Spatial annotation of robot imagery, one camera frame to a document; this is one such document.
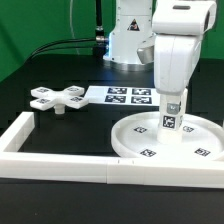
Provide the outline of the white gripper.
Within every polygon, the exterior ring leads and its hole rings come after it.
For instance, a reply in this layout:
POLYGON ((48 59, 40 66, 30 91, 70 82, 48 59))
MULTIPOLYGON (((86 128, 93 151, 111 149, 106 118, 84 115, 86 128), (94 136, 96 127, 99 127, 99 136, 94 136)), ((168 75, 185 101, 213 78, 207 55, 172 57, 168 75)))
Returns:
MULTIPOLYGON (((181 95, 198 63, 204 34, 216 20, 216 0, 158 0, 152 19, 156 34, 154 82, 160 94, 181 95)), ((181 104, 168 103, 177 115, 181 104)))

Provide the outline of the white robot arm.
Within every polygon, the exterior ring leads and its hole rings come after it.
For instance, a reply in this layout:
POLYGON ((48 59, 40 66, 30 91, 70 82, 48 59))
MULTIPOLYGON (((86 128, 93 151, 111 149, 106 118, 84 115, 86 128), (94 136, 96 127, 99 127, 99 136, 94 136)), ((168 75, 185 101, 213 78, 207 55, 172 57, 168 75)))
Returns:
POLYGON ((153 64, 160 111, 178 115, 216 12, 216 0, 116 0, 116 24, 104 60, 124 70, 153 64))

